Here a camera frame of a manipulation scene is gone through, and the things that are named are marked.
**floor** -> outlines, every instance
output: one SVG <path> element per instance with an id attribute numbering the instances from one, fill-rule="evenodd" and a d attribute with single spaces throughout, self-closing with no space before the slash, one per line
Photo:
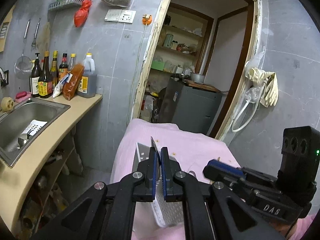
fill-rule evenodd
<path id="1" fill-rule="evenodd" d="M 95 182 L 102 181 L 106 184 L 110 183 L 111 173 L 84 167 L 82 174 L 80 177 L 73 174 L 64 175 L 60 173 L 57 179 L 57 183 L 62 190 L 62 195 L 69 203 L 75 201 Z"/>

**orange plug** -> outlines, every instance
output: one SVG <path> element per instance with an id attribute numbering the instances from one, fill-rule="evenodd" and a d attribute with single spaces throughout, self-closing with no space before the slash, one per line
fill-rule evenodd
<path id="1" fill-rule="evenodd" d="M 150 25 L 152 23 L 152 16 L 150 14 L 144 14 L 142 17 L 142 23 L 144 25 Z"/>

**gray refrigerator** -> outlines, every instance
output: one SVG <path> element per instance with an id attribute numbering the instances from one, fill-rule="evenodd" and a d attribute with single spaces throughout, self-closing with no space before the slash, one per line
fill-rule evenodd
<path id="1" fill-rule="evenodd" d="M 175 123 L 180 130 L 207 134 L 221 102 L 221 93 L 189 87 L 169 79 L 157 123 Z"/>

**sink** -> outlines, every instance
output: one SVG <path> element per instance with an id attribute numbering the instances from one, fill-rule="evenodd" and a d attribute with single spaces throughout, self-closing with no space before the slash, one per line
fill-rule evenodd
<path id="1" fill-rule="evenodd" d="M 0 157 L 12 168 L 39 134 L 69 108 L 69 105 L 39 98 L 29 98 L 16 105 L 10 113 L 0 117 Z M 32 120 L 47 123 L 19 147 L 18 137 Z"/>

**pink soap dish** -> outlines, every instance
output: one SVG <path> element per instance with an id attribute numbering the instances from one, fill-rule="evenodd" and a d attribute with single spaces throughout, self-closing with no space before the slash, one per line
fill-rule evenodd
<path id="1" fill-rule="evenodd" d="M 23 91 L 23 92 L 19 92 L 18 94 L 16 94 L 15 101 L 17 103 L 21 103 L 24 100 L 27 100 L 28 98 L 31 98 L 31 92 Z"/>

